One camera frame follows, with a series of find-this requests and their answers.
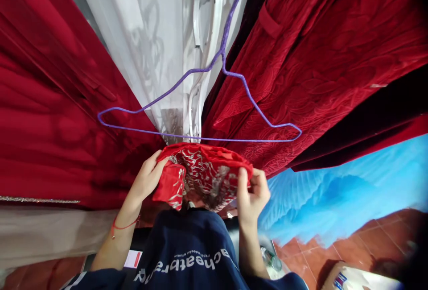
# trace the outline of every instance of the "dark red velvet fabric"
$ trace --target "dark red velvet fabric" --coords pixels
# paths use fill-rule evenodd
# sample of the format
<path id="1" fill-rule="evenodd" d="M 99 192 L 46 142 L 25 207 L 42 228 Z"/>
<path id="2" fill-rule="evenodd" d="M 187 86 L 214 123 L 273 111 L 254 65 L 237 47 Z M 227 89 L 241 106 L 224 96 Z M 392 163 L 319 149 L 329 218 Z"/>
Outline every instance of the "dark red velvet fabric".
<path id="1" fill-rule="evenodd" d="M 245 4 L 244 13 L 242 15 L 242 21 L 239 28 L 239 32 L 236 35 L 235 41 L 233 42 L 233 45 L 230 48 L 229 53 L 227 54 L 227 59 L 226 59 L 227 70 L 230 70 L 232 68 L 236 58 L 238 57 L 238 54 L 240 53 L 242 47 L 244 46 L 245 41 L 247 40 L 251 30 L 254 27 L 254 24 L 257 21 L 259 11 L 262 8 L 265 1 L 266 0 L 247 0 L 247 3 Z M 226 75 L 222 71 L 220 71 L 220 73 L 218 74 L 218 77 L 215 80 L 213 88 L 211 89 L 208 97 L 205 100 L 204 109 L 202 112 L 202 124 L 204 124 L 206 118 L 208 117 L 208 114 L 216 98 L 218 97 L 218 93 L 220 92 L 225 79 L 226 79 Z"/>
<path id="2" fill-rule="evenodd" d="M 428 133 L 428 66 L 381 88 L 297 156 L 293 171 L 332 167 Z"/>
<path id="3" fill-rule="evenodd" d="M 98 122 L 106 108 L 140 106 L 73 0 L 0 0 L 0 74 L 2 196 L 118 208 L 165 145 Z M 106 118 L 156 130 L 144 113 Z"/>
<path id="4" fill-rule="evenodd" d="M 239 153 L 267 175 L 281 171 L 379 86 L 426 64 L 426 39 L 417 0 L 267 0 L 231 70 L 245 76 L 273 124 L 292 122 L 303 135 L 291 143 L 209 144 Z M 203 126 L 203 136 L 214 138 L 296 134 L 268 127 L 241 82 L 230 78 Z"/>
<path id="5" fill-rule="evenodd" d="M 154 201 L 167 202 L 181 209 L 183 190 L 195 191 L 208 210 L 218 212 L 236 198 L 239 168 L 248 173 L 248 187 L 253 166 L 235 152 L 222 147 L 197 143 L 167 146 L 158 161 L 168 157 Z"/>

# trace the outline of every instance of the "purple wire hanger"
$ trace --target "purple wire hanger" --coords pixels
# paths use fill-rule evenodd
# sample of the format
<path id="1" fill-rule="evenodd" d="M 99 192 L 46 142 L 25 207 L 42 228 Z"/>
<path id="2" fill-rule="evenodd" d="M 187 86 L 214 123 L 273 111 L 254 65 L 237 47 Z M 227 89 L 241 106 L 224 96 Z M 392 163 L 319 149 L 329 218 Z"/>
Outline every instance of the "purple wire hanger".
<path id="1" fill-rule="evenodd" d="M 125 129 L 125 130 L 132 130 L 135 132 L 141 132 L 141 133 L 148 133 L 148 134 L 155 134 L 155 135 L 165 135 L 165 136 L 172 136 L 172 137 L 180 137 L 180 138 L 191 138 L 191 139 L 200 139 L 200 140 L 207 140 L 207 141 L 238 141 L 238 142 L 291 142 L 291 141 L 295 141 L 297 138 L 300 137 L 300 135 L 302 134 L 302 130 L 300 128 L 298 128 L 296 125 L 292 124 L 292 123 L 285 123 L 285 124 L 278 124 L 278 125 L 273 125 L 267 118 L 266 116 L 263 114 L 263 112 L 260 110 L 260 108 L 257 106 L 256 102 L 254 101 L 253 97 L 250 94 L 250 90 L 248 88 L 247 82 L 245 81 L 245 78 L 243 75 L 241 74 L 237 74 L 237 73 L 233 73 L 230 71 L 226 70 L 226 42 L 227 42 L 227 37 L 229 35 L 229 29 L 230 29 L 230 24 L 232 22 L 232 16 L 233 13 L 236 9 L 236 6 L 238 4 L 239 0 L 234 0 L 232 8 L 230 9 L 229 15 L 227 16 L 227 20 L 226 20 L 226 24 L 224 26 L 224 32 L 223 32 L 223 38 L 222 38 L 222 43 L 220 45 L 220 49 L 219 51 L 214 55 L 213 60 L 211 61 L 211 64 L 207 67 L 207 68 L 196 68 L 196 69 L 190 69 L 189 71 L 187 71 L 183 77 L 181 77 L 178 82 L 170 89 L 168 90 L 166 93 L 164 93 L 163 95 L 159 96 L 158 98 L 156 98 L 154 101 L 152 101 L 151 103 L 147 104 L 146 106 L 144 106 L 141 109 L 138 109 L 136 111 L 130 111 L 128 109 L 125 108 L 121 108 L 121 107 L 111 107 L 108 108 L 106 110 L 103 110 L 102 112 L 98 113 L 98 120 L 100 121 L 101 124 L 103 124 L 104 126 L 107 127 L 112 127 L 112 128 L 118 128 L 118 129 Z M 111 124 L 107 124 L 105 123 L 101 116 L 107 112 L 110 112 L 112 110 L 120 110 L 129 114 L 138 114 L 140 112 L 142 112 L 143 110 L 149 108 L 150 106 L 152 106 L 153 104 L 157 103 L 159 100 L 163 99 L 164 97 L 168 96 L 171 92 L 173 92 L 186 78 L 187 76 L 189 76 L 190 74 L 193 73 L 204 73 L 207 71 L 210 71 L 217 58 L 221 55 L 222 57 L 222 70 L 223 73 L 227 76 L 231 76 L 231 77 L 237 77 L 239 78 L 244 87 L 245 87 L 245 92 L 247 93 L 248 98 L 250 99 L 251 103 L 253 104 L 254 108 L 257 110 L 257 112 L 259 112 L 259 114 L 262 116 L 262 118 L 264 119 L 264 121 L 272 128 L 280 128 L 280 127 L 286 127 L 286 126 L 291 126 L 295 129 L 298 130 L 299 134 L 291 139 L 291 140 L 245 140 L 245 139 L 225 139 L 225 138 L 208 138 L 208 137 L 193 137 L 193 136 L 183 136 L 183 135 L 175 135 L 175 134 L 168 134 L 168 133 L 159 133 L 159 132 L 152 132 L 152 131 L 146 131 L 143 129 L 136 129 L 136 128 L 129 128 L 129 127 L 123 127 L 123 126 L 116 126 L 116 125 L 111 125 Z"/>

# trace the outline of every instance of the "navy blue shirt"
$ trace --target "navy blue shirt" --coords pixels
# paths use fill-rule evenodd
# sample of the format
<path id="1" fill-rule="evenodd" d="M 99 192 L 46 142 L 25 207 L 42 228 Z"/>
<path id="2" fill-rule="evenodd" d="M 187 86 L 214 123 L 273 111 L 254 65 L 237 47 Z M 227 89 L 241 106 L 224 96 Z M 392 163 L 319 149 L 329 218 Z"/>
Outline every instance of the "navy blue shirt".
<path id="1" fill-rule="evenodd" d="M 64 287 L 120 289 L 125 272 L 83 272 Z M 306 289 L 296 274 L 271 281 L 244 276 L 219 215 L 209 211 L 161 212 L 148 237 L 132 289 Z"/>

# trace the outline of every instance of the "light blue tulle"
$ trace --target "light blue tulle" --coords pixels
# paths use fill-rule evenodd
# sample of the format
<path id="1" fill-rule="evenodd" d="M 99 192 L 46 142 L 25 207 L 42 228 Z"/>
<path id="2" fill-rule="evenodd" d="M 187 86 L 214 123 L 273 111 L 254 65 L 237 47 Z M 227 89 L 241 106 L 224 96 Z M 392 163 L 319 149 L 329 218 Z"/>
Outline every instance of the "light blue tulle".
<path id="1" fill-rule="evenodd" d="M 329 247 L 371 219 L 407 207 L 428 212 L 428 134 L 340 166 L 288 169 L 268 184 L 259 229 L 279 244 L 316 236 Z"/>

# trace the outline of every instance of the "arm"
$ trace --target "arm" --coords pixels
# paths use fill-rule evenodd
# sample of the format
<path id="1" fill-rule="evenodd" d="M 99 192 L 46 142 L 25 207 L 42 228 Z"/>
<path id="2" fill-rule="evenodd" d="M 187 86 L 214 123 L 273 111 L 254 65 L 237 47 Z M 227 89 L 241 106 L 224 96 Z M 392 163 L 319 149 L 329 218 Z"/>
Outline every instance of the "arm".
<path id="1" fill-rule="evenodd" d="M 90 271 L 108 268 L 123 269 L 134 234 L 135 224 L 132 223 L 138 218 L 144 199 L 153 192 L 159 183 L 162 170 L 168 161 L 166 158 L 156 164 L 156 159 L 160 153 L 160 150 L 157 151 L 143 163 L 116 217 L 115 225 L 117 227 L 122 228 L 130 224 L 131 226 L 125 229 L 114 229 L 114 239 L 111 233 L 108 234 L 107 239 L 95 256 Z"/>
<path id="2" fill-rule="evenodd" d="M 239 169 L 238 178 L 238 219 L 239 219 L 239 265 L 242 272 L 249 276 L 270 279 L 263 262 L 257 236 L 257 219 L 271 194 L 263 171 L 254 169 L 248 192 L 248 174 L 244 168 Z"/>

